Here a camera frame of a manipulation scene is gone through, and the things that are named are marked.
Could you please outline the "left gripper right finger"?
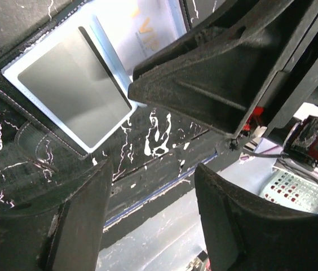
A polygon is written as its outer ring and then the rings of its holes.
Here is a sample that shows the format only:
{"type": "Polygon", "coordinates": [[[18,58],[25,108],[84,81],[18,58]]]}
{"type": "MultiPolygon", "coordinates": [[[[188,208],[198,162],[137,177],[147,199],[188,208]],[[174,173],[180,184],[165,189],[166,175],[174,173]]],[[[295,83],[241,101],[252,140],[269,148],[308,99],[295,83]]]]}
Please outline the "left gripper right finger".
{"type": "Polygon", "coordinates": [[[195,190],[212,270],[318,270],[318,214],[271,203],[203,164],[195,190]]]}

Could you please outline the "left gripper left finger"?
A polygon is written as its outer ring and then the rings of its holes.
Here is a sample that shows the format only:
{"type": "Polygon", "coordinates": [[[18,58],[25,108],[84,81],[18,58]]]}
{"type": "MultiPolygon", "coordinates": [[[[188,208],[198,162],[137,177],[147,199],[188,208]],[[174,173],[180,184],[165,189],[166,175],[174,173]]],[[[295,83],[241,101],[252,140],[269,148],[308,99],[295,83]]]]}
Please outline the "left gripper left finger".
{"type": "Polygon", "coordinates": [[[0,211],[0,270],[94,270],[113,167],[101,161],[80,177],[0,211]]]}

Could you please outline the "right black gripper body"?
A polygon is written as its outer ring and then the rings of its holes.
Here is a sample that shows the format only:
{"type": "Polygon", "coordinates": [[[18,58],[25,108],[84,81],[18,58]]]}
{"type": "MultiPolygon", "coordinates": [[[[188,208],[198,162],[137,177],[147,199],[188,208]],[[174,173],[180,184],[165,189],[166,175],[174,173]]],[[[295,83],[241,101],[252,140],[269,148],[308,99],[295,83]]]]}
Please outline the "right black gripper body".
{"type": "Polygon", "coordinates": [[[243,17],[243,127],[283,127],[318,83],[318,1],[251,1],[243,17]]]}

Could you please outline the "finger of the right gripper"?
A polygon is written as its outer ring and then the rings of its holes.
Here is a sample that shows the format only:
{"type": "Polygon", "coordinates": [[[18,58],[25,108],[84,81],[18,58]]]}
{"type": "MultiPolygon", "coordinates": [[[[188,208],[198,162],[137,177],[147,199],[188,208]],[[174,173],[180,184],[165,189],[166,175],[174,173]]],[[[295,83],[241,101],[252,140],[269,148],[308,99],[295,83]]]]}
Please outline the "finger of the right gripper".
{"type": "Polygon", "coordinates": [[[235,138],[263,95],[288,32],[292,1],[225,1],[137,65],[129,98],[235,138]]]}

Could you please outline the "white VIP card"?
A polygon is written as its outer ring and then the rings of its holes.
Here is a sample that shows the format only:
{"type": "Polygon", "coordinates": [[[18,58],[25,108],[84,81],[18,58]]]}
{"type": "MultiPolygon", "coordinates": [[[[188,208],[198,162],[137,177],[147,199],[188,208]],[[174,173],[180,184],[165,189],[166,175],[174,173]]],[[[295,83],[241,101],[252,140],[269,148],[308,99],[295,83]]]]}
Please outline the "white VIP card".
{"type": "Polygon", "coordinates": [[[99,1],[96,16],[129,76],[187,32],[179,1],[99,1]]]}

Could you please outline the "dark grey credit card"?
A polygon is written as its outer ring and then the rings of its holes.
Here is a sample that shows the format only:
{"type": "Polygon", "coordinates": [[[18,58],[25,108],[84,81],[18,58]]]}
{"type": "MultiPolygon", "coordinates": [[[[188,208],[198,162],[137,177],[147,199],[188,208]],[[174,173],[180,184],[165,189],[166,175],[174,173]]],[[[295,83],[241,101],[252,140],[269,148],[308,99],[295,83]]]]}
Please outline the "dark grey credit card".
{"type": "Polygon", "coordinates": [[[84,27],[18,74],[28,97],[87,152],[132,110],[84,27]]]}

